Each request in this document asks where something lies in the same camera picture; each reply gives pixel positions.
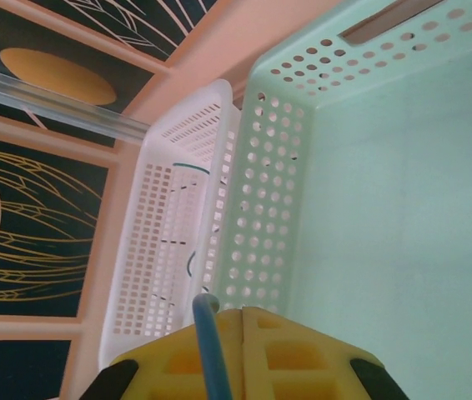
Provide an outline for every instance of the plastic basket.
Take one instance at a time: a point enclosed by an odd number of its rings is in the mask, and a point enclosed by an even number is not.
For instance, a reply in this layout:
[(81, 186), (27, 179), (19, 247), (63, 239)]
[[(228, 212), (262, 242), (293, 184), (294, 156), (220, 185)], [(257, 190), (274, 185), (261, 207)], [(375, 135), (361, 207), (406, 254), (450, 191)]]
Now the plastic basket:
[(190, 286), (195, 253), (220, 226), (218, 200), (228, 184), (223, 159), (238, 131), (232, 89), (218, 80), (173, 107), (143, 141), (120, 239), (99, 367), (183, 326), (191, 298), (208, 290), (208, 274)]
[(213, 293), (378, 354), (411, 398), (470, 399), (472, 0), (343, 39), (390, 4), (342, 2), (255, 65)]

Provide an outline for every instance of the blue rod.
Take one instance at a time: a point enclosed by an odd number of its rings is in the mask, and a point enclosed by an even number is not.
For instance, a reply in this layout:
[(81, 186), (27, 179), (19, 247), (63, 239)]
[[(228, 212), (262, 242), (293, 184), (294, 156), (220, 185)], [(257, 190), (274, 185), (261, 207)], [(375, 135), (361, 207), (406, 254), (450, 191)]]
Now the blue rod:
[(192, 309), (208, 400), (232, 400), (227, 368), (213, 316), (214, 312), (219, 310), (218, 298), (208, 293), (198, 294), (193, 299)]

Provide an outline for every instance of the basket handle slot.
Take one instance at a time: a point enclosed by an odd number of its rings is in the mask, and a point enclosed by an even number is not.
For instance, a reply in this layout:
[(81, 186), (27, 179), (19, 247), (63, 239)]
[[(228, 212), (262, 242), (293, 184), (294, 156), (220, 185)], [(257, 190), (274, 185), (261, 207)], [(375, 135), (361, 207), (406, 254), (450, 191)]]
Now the basket handle slot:
[(395, 0), (388, 7), (340, 33), (340, 37), (351, 45), (364, 44), (443, 1)]

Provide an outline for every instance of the yellow plastic object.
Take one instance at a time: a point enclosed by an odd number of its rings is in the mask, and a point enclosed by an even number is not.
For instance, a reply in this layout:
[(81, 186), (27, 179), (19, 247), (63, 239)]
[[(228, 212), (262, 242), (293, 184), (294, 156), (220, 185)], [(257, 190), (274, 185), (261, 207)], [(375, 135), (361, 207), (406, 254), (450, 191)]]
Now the yellow plastic object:
[[(369, 400), (349, 365), (372, 354), (261, 308), (216, 316), (234, 399)], [(195, 327), (138, 347), (114, 363), (139, 368), (122, 400), (206, 400)]]

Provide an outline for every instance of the mint green plastic basket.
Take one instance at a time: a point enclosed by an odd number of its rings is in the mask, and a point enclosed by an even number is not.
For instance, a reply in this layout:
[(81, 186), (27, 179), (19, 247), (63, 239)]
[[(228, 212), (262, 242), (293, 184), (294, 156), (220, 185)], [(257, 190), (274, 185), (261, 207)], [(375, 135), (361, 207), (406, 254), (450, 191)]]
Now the mint green plastic basket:
[(255, 65), (213, 292), (376, 353), (411, 398), (472, 399), (472, 0), (342, 39), (390, 4)]

